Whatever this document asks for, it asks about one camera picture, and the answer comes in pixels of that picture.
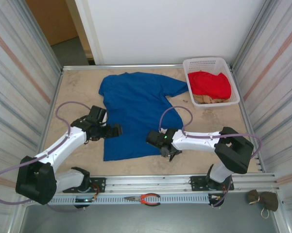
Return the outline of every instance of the corrugated metal wall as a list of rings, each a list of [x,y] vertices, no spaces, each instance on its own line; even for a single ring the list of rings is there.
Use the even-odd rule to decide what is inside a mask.
[[[61,74],[32,20],[23,1],[0,0],[0,170],[36,154]],[[16,177],[0,177],[2,199],[14,201]],[[0,232],[12,211],[0,204]]]
[[[292,0],[273,1],[235,74],[263,161],[275,172],[292,219]]]

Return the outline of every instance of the speckled tabletop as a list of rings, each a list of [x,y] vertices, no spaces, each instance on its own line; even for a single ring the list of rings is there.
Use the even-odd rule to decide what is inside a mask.
[[[64,72],[55,108],[65,101],[79,101],[87,106],[97,105],[104,107],[103,97],[98,94],[104,77],[124,72],[148,72],[166,75],[175,79],[186,81],[183,69],[121,69],[121,70],[67,70]],[[186,128],[191,132],[220,131],[223,126],[229,126],[245,133],[246,128],[237,104],[214,110],[196,110],[190,100],[189,92],[170,98],[172,105],[182,105],[189,108],[194,116],[193,122]],[[189,121],[190,116],[184,109],[177,109],[183,122]],[[77,104],[64,106],[59,115],[73,122],[80,116],[88,114],[88,110]],[[58,120],[54,113],[46,138],[45,148],[49,147],[65,131],[66,126]],[[175,156],[172,162],[160,155],[146,156],[136,159],[120,161],[103,161],[103,139],[82,145],[77,148],[60,166],[58,171],[65,171],[72,166],[88,170],[91,175],[173,175],[173,174],[201,174],[207,173],[209,167],[219,161],[214,153],[186,150]],[[257,172],[256,163],[252,160],[249,172]]]

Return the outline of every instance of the red-handled pliers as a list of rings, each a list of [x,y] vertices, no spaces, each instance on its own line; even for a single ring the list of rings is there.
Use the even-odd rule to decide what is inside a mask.
[[[131,201],[140,201],[141,204],[145,204],[145,205],[148,205],[148,206],[158,206],[158,205],[161,204],[160,202],[157,202],[157,203],[147,202],[147,201],[144,200],[147,197],[157,197],[157,198],[160,198],[160,195],[158,195],[156,193],[147,193],[147,194],[141,195],[139,197],[126,197],[124,199],[131,200]]]

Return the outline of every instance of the blue shirt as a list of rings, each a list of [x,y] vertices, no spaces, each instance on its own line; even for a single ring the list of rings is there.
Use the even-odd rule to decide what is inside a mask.
[[[104,141],[104,161],[159,155],[146,143],[150,130],[158,131],[162,113],[172,105],[166,96],[188,91],[187,83],[150,73],[124,73],[104,78],[99,94],[108,111],[107,124],[122,126],[122,135]],[[181,129],[183,122],[175,109],[164,116],[162,127]]]

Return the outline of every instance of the red garment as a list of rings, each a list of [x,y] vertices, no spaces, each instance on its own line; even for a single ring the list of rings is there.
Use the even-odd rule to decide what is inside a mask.
[[[231,86],[227,77],[220,73],[213,75],[198,71],[188,74],[192,93],[201,96],[210,96],[213,99],[227,100],[231,96]]]

